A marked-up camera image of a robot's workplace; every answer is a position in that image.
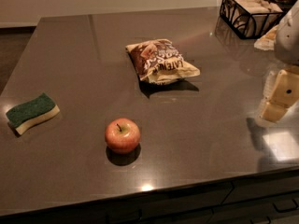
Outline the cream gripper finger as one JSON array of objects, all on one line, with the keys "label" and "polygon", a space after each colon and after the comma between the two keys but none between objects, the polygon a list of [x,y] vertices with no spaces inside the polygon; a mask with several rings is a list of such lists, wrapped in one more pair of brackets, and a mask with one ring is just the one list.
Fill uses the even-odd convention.
[{"label": "cream gripper finger", "polygon": [[270,95],[273,104],[291,107],[299,99],[299,75],[290,70],[278,72]]},{"label": "cream gripper finger", "polygon": [[284,117],[287,111],[286,107],[266,102],[262,107],[260,117],[270,122],[278,122]]}]

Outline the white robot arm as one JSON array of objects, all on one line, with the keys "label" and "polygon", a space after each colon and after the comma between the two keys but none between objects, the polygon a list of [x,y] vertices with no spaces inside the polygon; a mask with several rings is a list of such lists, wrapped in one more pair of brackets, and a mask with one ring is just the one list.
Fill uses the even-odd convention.
[{"label": "white robot arm", "polygon": [[279,22],[274,52],[286,67],[270,72],[265,82],[259,118],[268,123],[281,120],[299,100],[299,1]]}]

